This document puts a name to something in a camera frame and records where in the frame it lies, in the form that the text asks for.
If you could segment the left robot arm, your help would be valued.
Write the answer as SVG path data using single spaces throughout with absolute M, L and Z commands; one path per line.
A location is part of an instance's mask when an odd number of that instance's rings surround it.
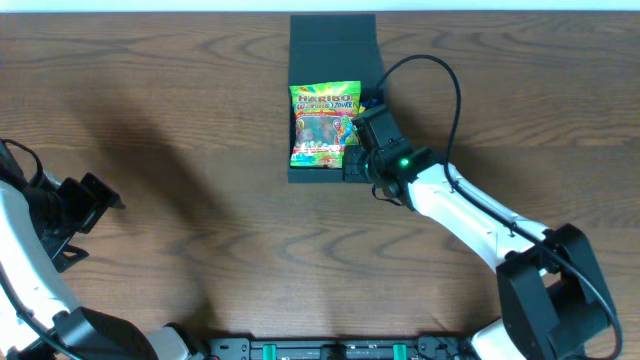
M 1 353 L 7 359 L 206 359 L 208 345 L 175 323 L 143 333 L 83 306 L 62 273 L 87 258 L 71 245 L 120 196 L 95 175 L 62 182 L 40 161 L 31 178 L 1 142 Z

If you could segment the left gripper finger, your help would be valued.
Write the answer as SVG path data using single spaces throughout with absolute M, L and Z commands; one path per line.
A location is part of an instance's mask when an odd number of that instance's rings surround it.
M 47 236 L 41 241 L 47 255 L 58 273 L 63 273 L 73 265 L 86 259 L 89 253 L 71 244 L 71 236 Z
M 79 232 L 88 234 L 104 213 L 110 209 L 125 209 L 120 195 L 107 186 L 102 180 L 92 173 L 87 173 L 80 182 L 94 196 L 92 210 L 84 220 Z

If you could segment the dark green box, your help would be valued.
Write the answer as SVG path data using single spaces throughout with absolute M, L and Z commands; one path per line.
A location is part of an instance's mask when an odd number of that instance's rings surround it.
M 360 104 L 381 98 L 377 87 L 384 67 L 373 15 L 295 15 L 291 18 L 289 87 L 335 81 L 360 81 Z M 290 156 L 295 125 L 291 104 Z M 290 183 L 337 183 L 343 181 L 341 168 L 291 167 Z

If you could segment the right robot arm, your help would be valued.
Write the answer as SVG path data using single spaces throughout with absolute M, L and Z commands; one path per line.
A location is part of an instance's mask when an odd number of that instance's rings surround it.
M 463 340 L 462 359 L 583 359 L 584 345 L 620 328 L 585 234 L 556 230 L 501 205 L 430 148 L 416 150 L 384 105 L 353 122 L 348 172 L 383 200 L 445 227 L 495 273 L 501 316 Z

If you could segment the Haribo gummy worms bag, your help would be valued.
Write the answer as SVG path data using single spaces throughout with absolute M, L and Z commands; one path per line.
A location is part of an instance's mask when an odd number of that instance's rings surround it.
M 289 87 L 295 138 L 291 167 L 341 168 L 347 146 L 358 145 L 352 120 L 362 110 L 360 81 Z

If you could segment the blue snack bar wrapper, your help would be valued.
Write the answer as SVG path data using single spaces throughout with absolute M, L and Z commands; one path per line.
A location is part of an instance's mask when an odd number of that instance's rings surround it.
M 365 100 L 360 104 L 359 112 L 362 113 L 365 110 L 371 109 L 373 107 L 379 106 L 384 103 L 384 100 L 381 98 L 374 98 L 371 100 Z

